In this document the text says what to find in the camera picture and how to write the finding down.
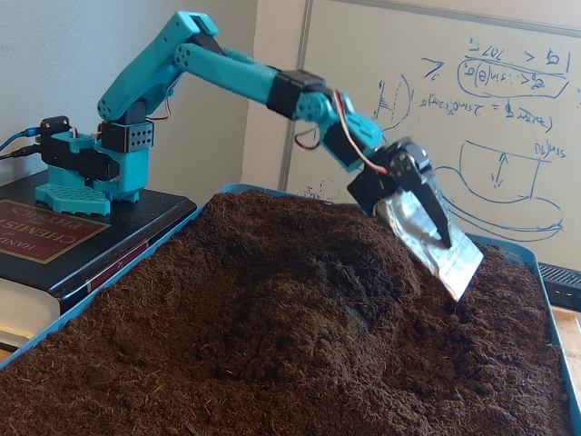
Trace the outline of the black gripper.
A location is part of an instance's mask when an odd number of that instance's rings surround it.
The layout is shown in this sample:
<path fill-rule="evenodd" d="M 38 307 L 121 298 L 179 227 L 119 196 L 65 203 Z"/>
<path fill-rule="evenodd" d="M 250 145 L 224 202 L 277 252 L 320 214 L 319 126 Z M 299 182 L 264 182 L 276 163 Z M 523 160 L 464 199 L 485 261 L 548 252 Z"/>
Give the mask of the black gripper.
<path fill-rule="evenodd" d="M 452 222 L 425 149 L 409 138 L 382 145 L 348 192 L 368 216 L 384 221 L 453 301 L 462 300 L 483 253 Z"/>

